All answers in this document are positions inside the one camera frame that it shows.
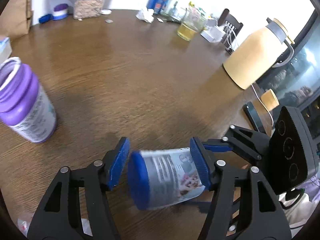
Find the purple bottle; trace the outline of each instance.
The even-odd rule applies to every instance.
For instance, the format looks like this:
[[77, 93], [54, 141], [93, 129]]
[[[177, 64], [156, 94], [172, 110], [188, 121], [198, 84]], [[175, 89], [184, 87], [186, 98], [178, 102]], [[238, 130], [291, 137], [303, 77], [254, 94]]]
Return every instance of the purple bottle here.
[[46, 141], [56, 127], [56, 113], [37, 76], [18, 57], [0, 65], [0, 118], [31, 142]]

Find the wooden chair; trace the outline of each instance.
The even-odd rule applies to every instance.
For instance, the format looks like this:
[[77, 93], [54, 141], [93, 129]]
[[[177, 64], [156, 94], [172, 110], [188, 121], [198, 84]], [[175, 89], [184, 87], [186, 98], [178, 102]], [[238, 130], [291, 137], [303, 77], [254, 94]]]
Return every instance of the wooden chair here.
[[[239, 23], [236, 20], [236, 18], [234, 18], [229, 13], [229, 9], [224, 9], [220, 18], [219, 18], [218, 25], [223, 25], [223, 24], [228, 24], [231, 27], [231, 29], [235, 32], [236, 36], [238, 35], [238, 33], [240, 32], [240, 30], [243, 27], [243, 23]], [[231, 36], [231, 42], [233, 42], [236, 37], [233, 34], [233, 32], [230, 31], [230, 29], [228, 27], [225, 27], [224, 31], [226, 32], [226, 35], [222, 38], [221, 42], [226, 46], [227, 50], [230, 50], [231, 47], [229, 46], [229, 43], [227, 41], [227, 37], [229, 39], [229, 42], [230, 42], [229, 36]]]

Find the blue gripper pad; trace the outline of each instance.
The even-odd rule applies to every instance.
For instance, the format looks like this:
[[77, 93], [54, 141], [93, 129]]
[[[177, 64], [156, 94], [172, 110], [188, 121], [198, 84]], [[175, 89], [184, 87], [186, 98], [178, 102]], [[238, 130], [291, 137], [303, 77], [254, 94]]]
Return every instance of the blue gripper pad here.
[[118, 149], [118, 153], [116, 154], [116, 157], [114, 158], [113, 163], [109, 169], [109, 180], [107, 182], [109, 190], [112, 190], [113, 187], [118, 185], [119, 183], [119, 178], [123, 171], [130, 150], [129, 139], [126, 138], [125, 141], [122, 142], [122, 144], [118, 144], [116, 149]]
[[190, 153], [193, 158], [193, 161], [196, 165], [196, 169], [198, 171], [199, 177], [201, 179], [201, 183], [206, 186], [206, 188], [210, 188], [212, 183], [210, 181], [210, 172], [207, 163], [205, 162], [203, 155], [195, 138], [190, 139]]

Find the glass of yellow liquid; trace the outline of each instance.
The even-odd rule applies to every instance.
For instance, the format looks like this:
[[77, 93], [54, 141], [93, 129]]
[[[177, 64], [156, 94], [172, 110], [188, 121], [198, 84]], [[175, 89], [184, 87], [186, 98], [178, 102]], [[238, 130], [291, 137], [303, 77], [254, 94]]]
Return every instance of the glass of yellow liquid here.
[[187, 9], [177, 34], [184, 40], [191, 41], [195, 34], [203, 29], [206, 22], [207, 19], [198, 10]]

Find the black phone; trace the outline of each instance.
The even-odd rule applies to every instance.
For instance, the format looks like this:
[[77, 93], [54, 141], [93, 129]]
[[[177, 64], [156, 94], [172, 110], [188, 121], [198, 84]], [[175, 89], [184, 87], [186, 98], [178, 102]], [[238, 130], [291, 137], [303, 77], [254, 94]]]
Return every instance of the black phone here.
[[266, 133], [266, 130], [263, 127], [262, 121], [257, 113], [257, 110], [254, 108], [252, 102], [248, 102], [243, 106], [243, 110], [247, 117], [250, 120], [250, 123], [253, 129], [257, 132]]

